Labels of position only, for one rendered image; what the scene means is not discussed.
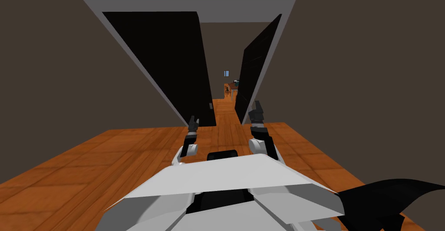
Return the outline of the wide black door leaf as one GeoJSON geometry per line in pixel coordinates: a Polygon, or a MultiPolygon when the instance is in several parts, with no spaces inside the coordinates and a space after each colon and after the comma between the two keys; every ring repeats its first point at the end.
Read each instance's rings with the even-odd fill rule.
{"type": "Polygon", "coordinates": [[[200,21],[195,11],[105,12],[184,121],[216,125],[200,21]]]}

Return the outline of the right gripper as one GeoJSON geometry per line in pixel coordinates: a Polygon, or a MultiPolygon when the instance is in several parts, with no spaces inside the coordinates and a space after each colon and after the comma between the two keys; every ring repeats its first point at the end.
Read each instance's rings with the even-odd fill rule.
{"type": "Polygon", "coordinates": [[[259,100],[255,101],[255,109],[248,107],[250,121],[264,121],[263,110],[259,100]]]}

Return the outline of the narrow black door leaf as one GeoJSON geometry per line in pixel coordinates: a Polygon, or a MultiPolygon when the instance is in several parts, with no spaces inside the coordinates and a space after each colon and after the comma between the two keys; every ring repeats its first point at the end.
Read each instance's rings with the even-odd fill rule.
{"type": "Polygon", "coordinates": [[[254,89],[257,85],[281,17],[282,14],[279,14],[244,49],[235,103],[235,111],[241,124],[244,121],[249,105],[251,105],[254,89]]]}

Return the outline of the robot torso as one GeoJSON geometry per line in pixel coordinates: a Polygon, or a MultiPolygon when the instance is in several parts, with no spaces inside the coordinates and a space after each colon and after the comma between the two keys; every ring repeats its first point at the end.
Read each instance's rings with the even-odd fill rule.
{"type": "Polygon", "coordinates": [[[342,231],[334,191],[264,154],[171,165],[110,206],[95,231],[342,231]]]}

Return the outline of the brown wooden table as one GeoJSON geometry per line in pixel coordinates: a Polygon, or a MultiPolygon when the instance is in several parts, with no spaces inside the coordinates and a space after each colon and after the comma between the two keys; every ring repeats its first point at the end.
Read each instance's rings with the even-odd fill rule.
{"type": "Polygon", "coordinates": [[[234,96],[234,92],[238,91],[238,85],[239,85],[239,80],[234,80],[232,83],[228,83],[229,89],[230,89],[230,95],[231,95],[231,100],[233,100],[234,96]]]}

